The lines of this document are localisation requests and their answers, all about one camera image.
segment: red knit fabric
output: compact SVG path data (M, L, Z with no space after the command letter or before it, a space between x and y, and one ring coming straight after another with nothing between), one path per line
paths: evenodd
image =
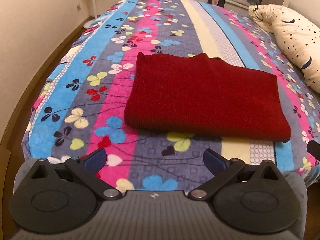
M205 53L190 58L137 56L124 110L133 128L287 142L277 78Z

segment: colorful floral blanket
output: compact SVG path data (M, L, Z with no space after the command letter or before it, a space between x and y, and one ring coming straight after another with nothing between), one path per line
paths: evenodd
M140 51L181 57L205 52L276 75L291 140L209 138L128 127L123 113ZM247 16L193 0L122 0L83 33L48 77L22 146L26 159L47 157L54 163L103 147L108 161L98 176L121 191L199 186L212 177L202 160L206 148L248 164L271 159L281 172L298 172L311 184L320 174L318 161L306 150L309 140L320 137L315 96L272 37ZM229 111L245 118L245 113Z

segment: wooden floor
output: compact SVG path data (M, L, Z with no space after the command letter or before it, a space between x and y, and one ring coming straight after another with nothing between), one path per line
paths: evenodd
M55 58L54 62L50 65L47 71L41 78L41 81L34 87L33 92L30 94L28 103L24 106L16 126L14 127L12 136L9 141L8 150L11 152L11 157L9 160L9 166L5 178L4 184L4 194L2 203L2 223L3 223L3 234L4 240L9 239L16 232L17 228L13 223L11 216L9 214L8 203L12 196L13 191L13 181L15 175L23 163L23 152L21 149L21 141L23 134L26 130L30 119L30 109L33 103L36 101L38 95L40 94L42 87L45 83L46 78L51 74L55 67L60 63L61 58L69 51L73 42L78 40L81 36L81 30L73 39L63 48L61 53ZM320 239L320 183L314 184L308 188L308 215L307 215L307 225L305 240L318 240Z

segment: baseboard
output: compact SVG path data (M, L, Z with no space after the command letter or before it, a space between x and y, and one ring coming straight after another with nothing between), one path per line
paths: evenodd
M0 201L1 201L0 215L1 216L2 216L2 199L3 199L3 190L4 190L4 179L5 179L5 175L7 173L10 154L11 153L7 149L3 148L0 145L0 156L1 156L1 161L0 161ZM3 240L2 217L0 217L0 240Z
M49 65L53 62L53 60L57 57L57 55L61 52L61 50L65 47L65 45L83 28L83 25L93 19L93 17L88 17L86 20L84 20L76 29L74 29L67 38L52 52L52 54L48 57L48 59L43 63L43 65L40 67L38 72L35 74L35 76L32 78L31 82L29 83L28 87L26 90L23 92L19 102L17 103L10 119L7 124L7 127L4 130L3 137L0 141L0 144L7 148L7 144L10 138L10 135L12 133L13 127L15 126L17 122L17 118L25 105L26 101L28 100L29 95L31 94L35 84L37 84L45 72L45 70L49 67Z

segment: yellow stripe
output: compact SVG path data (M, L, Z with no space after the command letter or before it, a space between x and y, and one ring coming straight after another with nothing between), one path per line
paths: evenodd
M223 59L218 46L212 37L201 16L189 0L180 0L196 30L202 51L209 57L220 57ZM239 158L250 164L250 142L247 139L223 137L221 140L221 155L226 159Z
M196 9L192 6L189 0L180 0L187 10L189 17L193 23L193 26L198 35L202 51L209 57L220 57L222 55L218 49L218 46L212 37L207 25L204 23Z

